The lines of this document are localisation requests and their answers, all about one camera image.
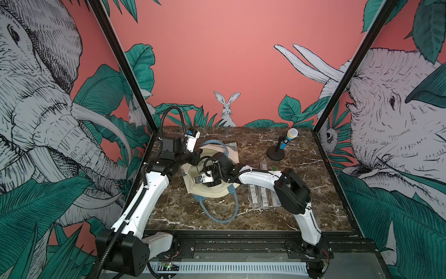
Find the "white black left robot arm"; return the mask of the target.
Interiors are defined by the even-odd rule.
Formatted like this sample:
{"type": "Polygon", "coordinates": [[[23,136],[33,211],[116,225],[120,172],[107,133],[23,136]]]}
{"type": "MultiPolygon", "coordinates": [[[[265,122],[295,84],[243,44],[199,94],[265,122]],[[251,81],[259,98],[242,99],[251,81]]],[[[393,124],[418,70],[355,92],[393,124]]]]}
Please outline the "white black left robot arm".
{"type": "Polygon", "coordinates": [[[102,230],[96,237],[98,258],[88,278],[97,279],[104,270],[138,277],[152,258],[171,248],[172,234],[157,232],[144,237],[145,226],[180,166],[199,157],[195,150],[199,137],[200,132],[189,130],[183,136],[168,134],[161,138],[156,157],[141,167],[142,184],[130,205],[111,229],[102,230]]]}

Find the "cream canvas tote bag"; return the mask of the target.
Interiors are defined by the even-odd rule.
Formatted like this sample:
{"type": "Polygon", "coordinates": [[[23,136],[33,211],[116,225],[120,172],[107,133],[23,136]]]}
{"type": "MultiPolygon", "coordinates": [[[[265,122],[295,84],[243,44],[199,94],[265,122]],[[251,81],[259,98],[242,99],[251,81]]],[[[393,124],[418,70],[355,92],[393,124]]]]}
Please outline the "cream canvas tote bag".
{"type": "Polygon", "coordinates": [[[236,194],[236,188],[239,187],[239,184],[230,184],[225,182],[219,185],[210,185],[209,183],[196,184],[194,178],[200,174],[212,176],[210,170],[213,166],[211,157],[217,152],[225,154],[234,163],[239,163],[238,145],[236,142],[224,144],[219,140],[211,139],[204,142],[199,147],[199,151],[201,152],[200,158],[194,165],[186,163],[181,166],[182,177],[185,182],[187,192],[189,194],[192,194],[195,201],[198,201],[200,203],[203,211],[209,218],[211,218],[211,220],[217,223],[229,223],[233,221],[233,219],[237,216],[239,210],[239,202],[236,194]],[[216,199],[225,197],[227,195],[233,195],[235,199],[235,212],[232,217],[230,217],[228,220],[221,220],[209,214],[203,204],[203,201],[206,198],[216,199]]]}

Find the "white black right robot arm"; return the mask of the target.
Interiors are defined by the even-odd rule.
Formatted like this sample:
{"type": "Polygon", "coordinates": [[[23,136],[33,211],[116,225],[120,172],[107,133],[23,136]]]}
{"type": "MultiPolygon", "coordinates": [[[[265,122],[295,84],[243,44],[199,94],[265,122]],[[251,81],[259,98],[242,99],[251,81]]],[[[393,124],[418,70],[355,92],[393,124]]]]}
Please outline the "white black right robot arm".
{"type": "Polygon", "coordinates": [[[254,185],[275,192],[281,206],[296,219],[305,254],[313,258],[330,257],[330,247],[323,240],[312,211],[310,189],[294,170],[273,172],[234,164],[219,152],[204,161],[202,172],[213,183],[254,185]]]}

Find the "clear compass set case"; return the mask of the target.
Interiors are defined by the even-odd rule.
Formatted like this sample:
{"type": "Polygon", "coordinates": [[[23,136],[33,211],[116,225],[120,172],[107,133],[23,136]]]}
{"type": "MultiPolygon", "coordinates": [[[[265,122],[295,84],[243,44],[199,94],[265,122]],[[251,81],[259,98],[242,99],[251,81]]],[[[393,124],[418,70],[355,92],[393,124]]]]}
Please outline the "clear compass set case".
{"type": "Polygon", "coordinates": [[[253,209],[260,208],[259,197],[257,194],[257,186],[249,185],[249,201],[253,209]]]}

